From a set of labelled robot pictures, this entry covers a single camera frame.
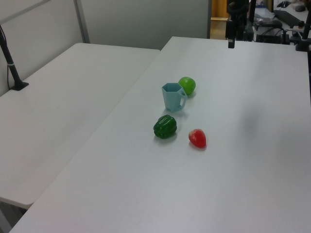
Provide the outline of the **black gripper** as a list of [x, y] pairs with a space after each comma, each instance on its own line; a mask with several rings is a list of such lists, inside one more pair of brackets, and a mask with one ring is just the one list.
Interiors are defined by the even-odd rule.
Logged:
[[249, 11], [248, 0], [227, 0], [227, 13], [229, 17], [226, 21], [225, 37], [228, 40], [228, 47], [233, 49], [235, 47], [235, 29], [232, 21], [247, 21], [247, 14]]

